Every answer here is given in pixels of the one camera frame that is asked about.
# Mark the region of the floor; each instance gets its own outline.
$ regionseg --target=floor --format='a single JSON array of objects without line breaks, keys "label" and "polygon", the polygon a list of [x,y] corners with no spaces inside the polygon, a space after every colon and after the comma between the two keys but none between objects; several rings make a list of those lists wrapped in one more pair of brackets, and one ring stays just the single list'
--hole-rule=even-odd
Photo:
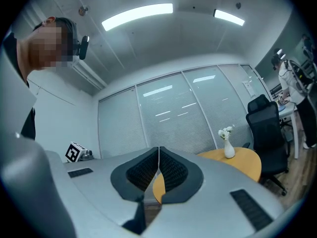
[{"label": "floor", "polygon": [[[294,144],[292,144],[290,157],[288,158],[289,173],[276,176],[285,186],[287,190],[286,196],[282,196],[281,189],[270,180],[264,183],[264,186],[279,198],[285,209],[305,196],[314,179],[317,168],[317,147],[309,150],[303,148],[304,132],[297,114],[296,123],[300,146],[299,158],[297,160],[294,159]],[[145,205],[147,226],[153,221],[160,209],[161,205],[159,204]]]}]

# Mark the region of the white shirt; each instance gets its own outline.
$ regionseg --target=white shirt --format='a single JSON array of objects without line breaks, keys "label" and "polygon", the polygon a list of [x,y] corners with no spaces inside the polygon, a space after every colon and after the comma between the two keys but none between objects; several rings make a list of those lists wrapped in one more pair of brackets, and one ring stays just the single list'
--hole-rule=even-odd
[{"label": "white shirt", "polygon": [[278,72],[278,79],[283,91],[287,88],[289,89],[289,95],[291,96],[292,102],[300,104],[304,100],[305,96],[302,94],[302,90],[299,88],[292,70],[286,69],[284,63],[282,63]]}]

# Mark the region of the desk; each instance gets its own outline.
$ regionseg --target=desk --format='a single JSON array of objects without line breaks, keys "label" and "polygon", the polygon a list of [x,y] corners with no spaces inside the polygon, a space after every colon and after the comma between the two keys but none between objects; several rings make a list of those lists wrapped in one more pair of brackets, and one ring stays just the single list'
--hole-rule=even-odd
[{"label": "desk", "polygon": [[298,145],[298,133],[297,133],[297,127],[296,127],[296,121],[295,121],[295,116],[294,116],[294,108],[295,104],[294,103],[287,103],[285,105],[285,109],[283,109],[281,112],[278,113],[279,118],[283,119],[286,117],[290,117],[292,121],[292,126],[293,126],[293,133],[294,133],[294,147],[295,147],[295,159],[298,159],[298,153],[299,153],[299,145]]},{"label": "desk", "polygon": [[[262,169],[259,156],[254,151],[247,148],[235,147],[234,150],[235,156],[231,159],[227,159],[224,156],[224,149],[200,153],[198,156],[232,165],[251,179],[258,182]],[[161,203],[162,196],[165,194],[164,178],[162,174],[159,174],[154,181],[153,194],[156,200]]]}]

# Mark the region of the round table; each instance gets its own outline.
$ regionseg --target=round table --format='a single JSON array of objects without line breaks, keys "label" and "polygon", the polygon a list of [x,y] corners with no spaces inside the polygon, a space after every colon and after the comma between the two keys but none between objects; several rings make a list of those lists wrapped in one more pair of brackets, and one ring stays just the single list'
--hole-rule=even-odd
[{"label": "round table", "polygon": [[[231,159],[227,159],[224,156],[224,149],[216,149],[197,155],[232,165],[254,181],[258,182],[262,168],[259,156],[248,148],[235,147],[234,150],[235,156]],[[156,200],[161,203],[162,196],[165,194],[164,178],[162,174],[159,174],[154,181],[153,194]]]}]

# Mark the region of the white table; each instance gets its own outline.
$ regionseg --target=white table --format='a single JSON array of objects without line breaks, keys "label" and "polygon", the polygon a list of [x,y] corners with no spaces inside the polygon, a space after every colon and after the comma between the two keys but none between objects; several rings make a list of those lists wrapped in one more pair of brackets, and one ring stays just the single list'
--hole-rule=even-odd
[{"label": "white table", "polygon": [[294,116],[294,109],[295,109],[295,104],[289,102],[289,103],[287,103],[285,105],[285,109],[283,109],[278,114],[279,114],[279,118],[280,119],[283,119],[283,118],[286,118],[286,117],[290,117],[291,120],[292,120],[293,133],[294,133],[295,159],[298,159],[298,152],[299,152],[298,133],[297,133],[295,116]]}]

